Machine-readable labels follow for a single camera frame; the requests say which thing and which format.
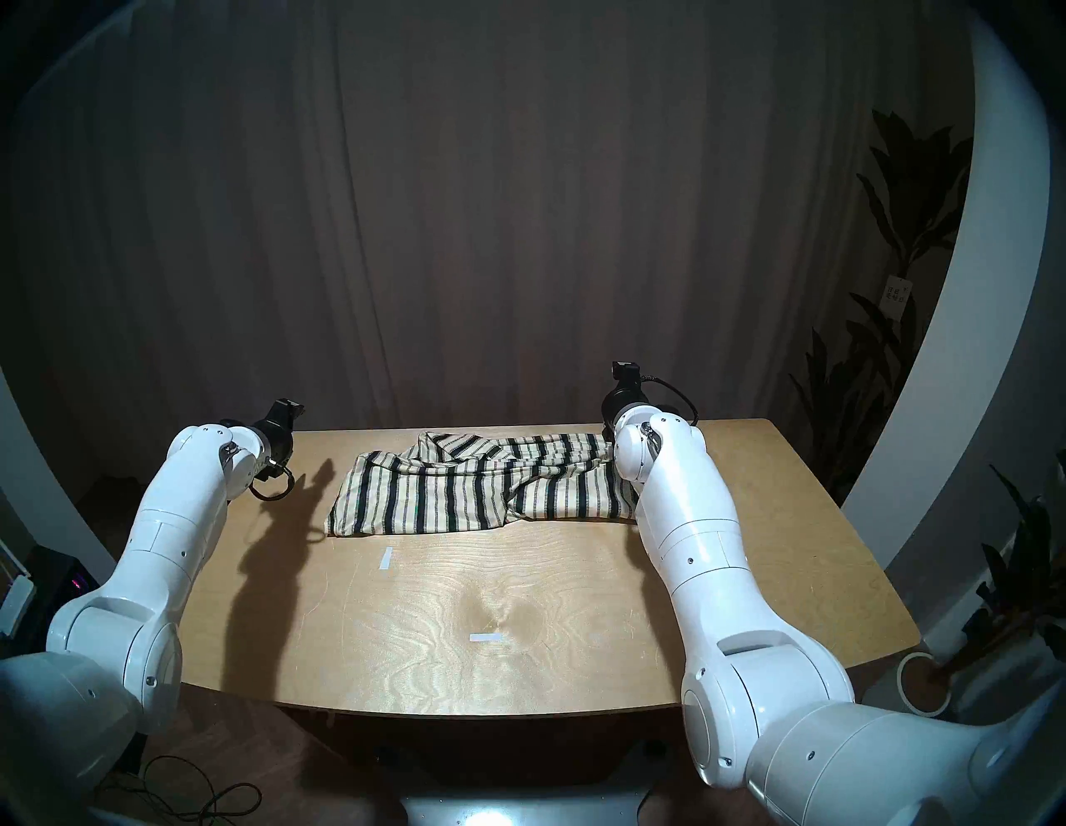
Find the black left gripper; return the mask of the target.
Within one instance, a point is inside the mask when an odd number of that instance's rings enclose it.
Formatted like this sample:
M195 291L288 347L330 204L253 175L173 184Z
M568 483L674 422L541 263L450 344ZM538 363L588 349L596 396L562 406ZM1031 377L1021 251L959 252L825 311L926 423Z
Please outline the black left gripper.
M270 480L288 473L288 463L293 452L293 417L300 417L305 405L289 400L274 400L269 414L253 423L253 430L261 434L263 446L269 449L273 464L266 463L256 474L256 480Z

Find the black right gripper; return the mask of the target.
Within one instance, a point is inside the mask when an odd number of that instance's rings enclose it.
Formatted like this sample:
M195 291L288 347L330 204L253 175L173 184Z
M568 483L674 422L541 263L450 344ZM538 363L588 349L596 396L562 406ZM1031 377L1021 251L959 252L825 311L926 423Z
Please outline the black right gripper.
M648 405L648 398L643 392L643 380L639 378L615 379L615 387L605 395L601 404L601 414L605 434L614 433L616 422L624 411L641 405Z

